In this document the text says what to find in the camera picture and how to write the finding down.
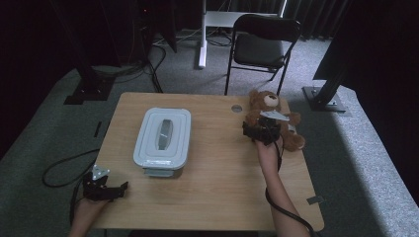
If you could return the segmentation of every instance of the wooden table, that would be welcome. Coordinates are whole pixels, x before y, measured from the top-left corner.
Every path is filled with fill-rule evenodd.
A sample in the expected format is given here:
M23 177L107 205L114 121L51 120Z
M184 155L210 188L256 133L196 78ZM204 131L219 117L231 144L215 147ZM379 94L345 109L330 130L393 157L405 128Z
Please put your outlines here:
M125 93L116 108L99 166L111 170L108 187L129 181L126 196L110 203L96 228L174 230L274 230L256 148L242 133L248 97ZM281 100L282 112L289 111ZM239 105L243 111L231 108ZM192 114L188 161L177 179L150 178L133 162L147 110L183 108ZM301 217L323 228L302 151L283 156L280 175Z

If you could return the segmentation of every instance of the metal stand base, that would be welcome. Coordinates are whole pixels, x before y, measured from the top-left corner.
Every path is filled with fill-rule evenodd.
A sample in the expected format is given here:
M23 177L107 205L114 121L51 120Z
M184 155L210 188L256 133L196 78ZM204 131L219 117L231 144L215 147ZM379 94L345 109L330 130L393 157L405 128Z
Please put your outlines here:
M314 100L318 92L321 90L321 87L303 87L302 92L307 98L310 107L313 111L322 111L322 112L338 112L345 113L347 110L342 105L338 95L335 95L333 99L327 105L320 105Z
M65 99L64 105L83 105L84 101L107 101L115 79L103 79L94 90L85 90L83 80L80 80L73 95Z

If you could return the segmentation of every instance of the black chair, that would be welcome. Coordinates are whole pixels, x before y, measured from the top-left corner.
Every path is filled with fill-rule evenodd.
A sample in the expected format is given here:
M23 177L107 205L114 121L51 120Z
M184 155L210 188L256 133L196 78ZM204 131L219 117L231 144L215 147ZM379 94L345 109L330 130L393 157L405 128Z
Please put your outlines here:
M280 95L291 51L299 36L300 24L296 20L256 14L240 16L233 27L224 95L228 92L231 68L273 73L272 81L284 67L277 91ZM285 53L283 41L289 42ZM242 66L232 66L233 59Z

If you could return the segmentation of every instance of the gray carpet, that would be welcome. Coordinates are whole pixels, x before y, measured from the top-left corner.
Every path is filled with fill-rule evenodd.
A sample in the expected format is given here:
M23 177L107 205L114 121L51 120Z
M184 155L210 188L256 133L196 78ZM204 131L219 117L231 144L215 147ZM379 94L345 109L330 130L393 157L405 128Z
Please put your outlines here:
M227 43L224 38L210 38ZM322 237L419 236L419 210L394 169L377 133L369 122L356 93L341 87L338 96L348 112L314 112L301 88L322 86L312 81L329 41L299 41L281 96L292 111L301 113L297 127L307 144L304 156L316 193L325 198L320 208L325 228ZM157 69L165 93L222 95L229 47L209 43L207 67L198 69L199 42L184 39L178 52L162 45L167 53ZM157 65L163 56L154 47L150 60ZM98 67L114 72L111 67ZM0 236L65 236L69 230L68 205L74 185L60 189L42 184L42 172L60 159L100 148L119 96L123 92L153 92L150 69L121 76L108 101L65 106L65 98L78 84L70 71L56 83L36 115L0 162ZM233 71L229 95L247 95L252 89L276 91L278 77ZM97 133L98 122L102 125ZM48 180L65 183L81 172L96 153L80 157L54 169ZM127 236L128 230L109 230L108 236ZM272 236L272 232L260 232ZM89 236L103 236L92 230Z

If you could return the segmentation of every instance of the plastic food container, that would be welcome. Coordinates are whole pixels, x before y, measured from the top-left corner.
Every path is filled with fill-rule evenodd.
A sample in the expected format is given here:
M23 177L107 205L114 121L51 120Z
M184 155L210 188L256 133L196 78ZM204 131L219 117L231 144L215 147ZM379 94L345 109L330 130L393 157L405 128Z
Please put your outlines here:
M133 152L134 162L151 177L175 178L188 159L191 113L152 108L145 113Z

